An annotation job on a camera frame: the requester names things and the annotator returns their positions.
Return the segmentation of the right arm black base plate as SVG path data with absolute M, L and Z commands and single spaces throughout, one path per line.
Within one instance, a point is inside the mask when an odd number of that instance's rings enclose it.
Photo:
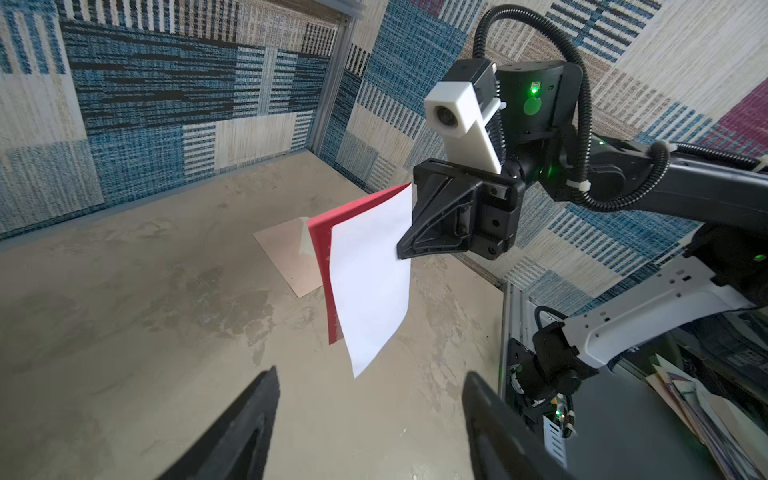
M 514 338 L 507 341 L 504 400 L 531 431 L 551 433 L 544 425 L 549 420 L 561 439 L 569 439 L 575 435 L 573 394 L 581 385 L 571 348 L 552 333 L 540 335 L 535 344 L 540 354 Z

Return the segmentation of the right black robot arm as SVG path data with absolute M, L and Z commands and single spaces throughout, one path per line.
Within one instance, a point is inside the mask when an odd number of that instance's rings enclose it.
M 571 181 L 572 118 L 585 84 L 572 62 L 456 62 L 424 101 L 447 157 L 415 167 L 412 225 L 397 245 L 402 259 L 468 251 L 496 259 L 513 246 L 534 183 L 557 201 L 592 194 L 598 211 L 701 223 L 680 257 L 637 286 L 581 316 L 556 314 L 537 329 L 532 349 L 505 342 L 501 395 L 529 419 L 551 413 L 553 399 L 572 395 L 631 347 L 767 303 L 767 178 L 759 163 L 697 146 L 597 138 L 587 178 Z

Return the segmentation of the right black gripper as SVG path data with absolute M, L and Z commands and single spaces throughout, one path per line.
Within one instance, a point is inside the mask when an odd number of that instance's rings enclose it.
M 428 159 L 413 169 L 417 200 L 399 259 L 475 253 L 495 260 L 515 243 L 527 190 L 517 175 Z

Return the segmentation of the pink red letter card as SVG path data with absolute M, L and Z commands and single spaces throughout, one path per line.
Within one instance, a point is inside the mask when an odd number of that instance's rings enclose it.
M 412 185 L 383 190 L 308 220 L 325 296 L 328 341 L 345 342 L 359 377 L 409 308 L 411 262 L 397 243 L 411 227 Z

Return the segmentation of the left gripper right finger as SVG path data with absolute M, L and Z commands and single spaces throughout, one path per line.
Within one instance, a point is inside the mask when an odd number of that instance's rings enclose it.
M 541 439 L 476 372 L 462 389 L 470 460 L 476 479 L 570 479 Z

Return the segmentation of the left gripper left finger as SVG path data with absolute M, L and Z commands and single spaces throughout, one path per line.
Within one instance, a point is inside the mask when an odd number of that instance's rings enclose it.
M 262 479 L 280 398 L 275 367 L 261 372 L 161 479 Z

